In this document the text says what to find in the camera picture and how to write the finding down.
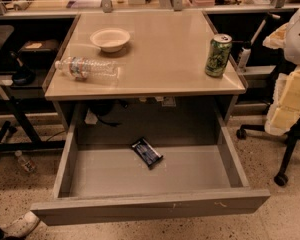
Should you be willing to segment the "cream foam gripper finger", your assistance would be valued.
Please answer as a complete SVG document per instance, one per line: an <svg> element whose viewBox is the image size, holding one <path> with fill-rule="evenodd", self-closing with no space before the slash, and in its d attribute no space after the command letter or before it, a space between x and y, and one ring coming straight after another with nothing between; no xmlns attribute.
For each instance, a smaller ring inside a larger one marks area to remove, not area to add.
<svg viewBox="0 0 300 240"><path fill-rule="evenodd" d="M288 132L299 118L300 65L290 74L279 74L264 129L271 135L281 136Z"/></svg>

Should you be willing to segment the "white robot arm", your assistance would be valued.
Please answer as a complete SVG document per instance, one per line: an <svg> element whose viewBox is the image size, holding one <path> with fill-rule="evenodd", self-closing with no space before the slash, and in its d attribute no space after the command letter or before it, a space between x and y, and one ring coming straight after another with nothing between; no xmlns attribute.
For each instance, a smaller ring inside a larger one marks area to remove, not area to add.
<svg viewBox="0 0 300 240"><path fill-rule="evenodd" d="M281 48L285 60L296 65L291 73L279 74L273 103L266 116L265 131L281 136L300 118L300 8L288 23L267 36L263 45L271 49Z"/></svg>

